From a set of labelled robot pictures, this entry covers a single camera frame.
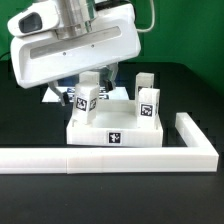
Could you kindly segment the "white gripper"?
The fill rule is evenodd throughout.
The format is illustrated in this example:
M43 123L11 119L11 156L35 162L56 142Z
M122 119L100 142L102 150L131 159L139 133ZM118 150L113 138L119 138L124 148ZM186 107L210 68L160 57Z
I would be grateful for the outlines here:
M116 88L118 62L141 49L130 4L97 11L93 1L38 1L8 21L18 85L48 83L61 105L70 103L56 80L106 66L107 92Z

